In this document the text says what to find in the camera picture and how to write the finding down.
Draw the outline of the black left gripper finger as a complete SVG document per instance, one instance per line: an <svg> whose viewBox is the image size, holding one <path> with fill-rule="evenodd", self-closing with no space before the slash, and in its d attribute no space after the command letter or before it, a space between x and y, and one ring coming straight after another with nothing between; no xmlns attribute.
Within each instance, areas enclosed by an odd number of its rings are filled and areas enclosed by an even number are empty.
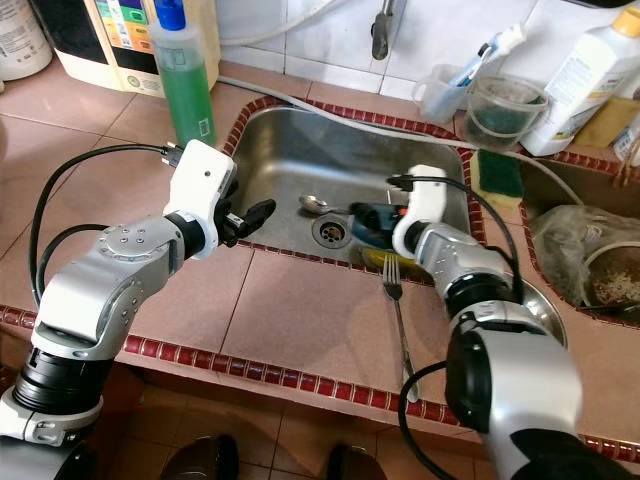
<svg viewBox="0 0 640 480"><path fill-rule="evenodd" d="M274 198L266 198L266 200L251 206L243 215L237 215L234 220L236 241L243 241L264 227L265 221L274 214L275 210L276 201Z"/></svg>

